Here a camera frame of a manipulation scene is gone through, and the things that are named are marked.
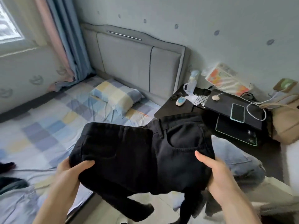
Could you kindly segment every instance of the charging cable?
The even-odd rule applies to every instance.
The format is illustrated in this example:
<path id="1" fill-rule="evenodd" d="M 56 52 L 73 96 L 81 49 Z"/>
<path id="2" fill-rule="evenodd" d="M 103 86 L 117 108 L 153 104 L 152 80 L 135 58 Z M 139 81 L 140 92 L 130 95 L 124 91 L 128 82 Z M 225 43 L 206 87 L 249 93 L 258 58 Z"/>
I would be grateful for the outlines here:
<path id="1" fill-rule="evenodd" d="M 252 116 L 253 118 L 255 118 L 256 120 L 264 121 L 264 120 L 266 120 L 266 118 L 267 118 L 267 113 L 266 113 L 265 109 L 261 108 L 259 105 L 261 105 L 261 104 L 263 104 L 263 103 L 265 103 L 265 102 L 267 102 L 267 101 L 271 101 L 273 98 L 276 97 L 277 94 L 278 94 L 278 92 L 277 92 L 276 94 L 274 94 L 274 96 L 271 97 L 269 100 L 266 100 L 266 101 L 263 101 L 263 102 L 251 102 L 251 101 L 248 101 L 248 100 L 246 100 L 245 98 L 242 98 L 242 97 L 237 96 L 237 95 L 235 95 L 235 94 L 231 94 L 231 95 L 234 95 L 234 96 L 236 96 L 236 97 L 240 97 L 240 98 L 242 98 L 243 100 L 250 102 L 250 104 L 248 104 L 247 107 L 246 107 L 246 111 L 248 112 L 248 114 L 251 115 L 251 116 Z M 250 105 L 252 105 L 252 104 L 258 106 L 260 109 L 262 109 L 262 110 L 264 111 L 264 113 L 265 113 L 265 117 L 264 117 L 263 119 L 258 119 L 257 117 L 253 116 L 253 115 L 249 112 L 248 107 L 249 107 Z"/>

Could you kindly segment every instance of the headboard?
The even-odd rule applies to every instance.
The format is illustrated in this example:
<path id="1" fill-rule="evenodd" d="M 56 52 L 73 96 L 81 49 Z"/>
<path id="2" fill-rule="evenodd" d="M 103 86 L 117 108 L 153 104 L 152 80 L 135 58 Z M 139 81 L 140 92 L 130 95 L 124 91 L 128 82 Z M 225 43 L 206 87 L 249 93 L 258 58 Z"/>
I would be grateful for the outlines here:
<path id="1" fill-rule="evenodd" d="M 81 25 L 92 66 L 163 105 L 182 85 L 190 50 L 148 34 L 111 25 Z"/>

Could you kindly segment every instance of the white smartphone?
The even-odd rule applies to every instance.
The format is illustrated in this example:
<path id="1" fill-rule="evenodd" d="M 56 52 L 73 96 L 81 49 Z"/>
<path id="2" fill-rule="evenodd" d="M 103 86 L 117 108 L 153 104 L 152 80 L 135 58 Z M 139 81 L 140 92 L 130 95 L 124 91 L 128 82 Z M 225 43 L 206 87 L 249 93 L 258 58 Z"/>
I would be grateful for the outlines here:
<path id="1" fill-rule="evenodd" d="M 245 108 L 242 105 L 232 104 L 230 111 L 230 119 L 244 123 L 245 122 Z"/>

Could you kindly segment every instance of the pink curtain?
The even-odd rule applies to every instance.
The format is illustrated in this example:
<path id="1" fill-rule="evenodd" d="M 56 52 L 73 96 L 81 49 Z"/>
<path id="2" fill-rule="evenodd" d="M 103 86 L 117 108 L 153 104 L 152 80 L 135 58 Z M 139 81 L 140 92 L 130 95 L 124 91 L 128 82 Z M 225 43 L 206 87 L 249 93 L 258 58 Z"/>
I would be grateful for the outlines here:
<path id="1" fill-rule="evenodd" d="M 74 80 L 74 72 L 70 68 L 69 60 L 66 56 L 64 47 L 62 45 L 61 39 L 59 37 L 58 31 L 56 29 L 56 26 L 54 24 L 50 9 L 48 7 L 48 3 L 46 0 L 35 0 L 37 8 L 39 10 L 39 13 L 42 17 L 43 24 L 47 30 L 47 33 L 50 37 L 52 46 L 56 53 L 58 54 L 63 66 L 65 67 L 65 70 L 67 72 L 67 75 L 63 79 L 65 82 L 73 82 Z M 52 84 L 49 87 L 50 91 L 55 91 L 56 87 L 55 84 Z"/>

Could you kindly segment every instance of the left hand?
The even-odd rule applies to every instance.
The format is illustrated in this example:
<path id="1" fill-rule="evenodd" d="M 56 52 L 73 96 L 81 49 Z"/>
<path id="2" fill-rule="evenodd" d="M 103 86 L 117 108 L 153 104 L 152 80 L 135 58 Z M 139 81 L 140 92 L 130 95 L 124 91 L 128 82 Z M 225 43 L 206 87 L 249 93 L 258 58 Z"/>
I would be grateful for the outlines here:
<path id="1" fill-rule="evenodd" d="M 80 182 L 79 174 L 92 167 L 95 161 L 83 161 L 74 167 L 70 167 L 69 158 L 62 161 L 58 167 L 48 193 L 48 199 L 55 200 L 69 211 L 78 193 Z"/>

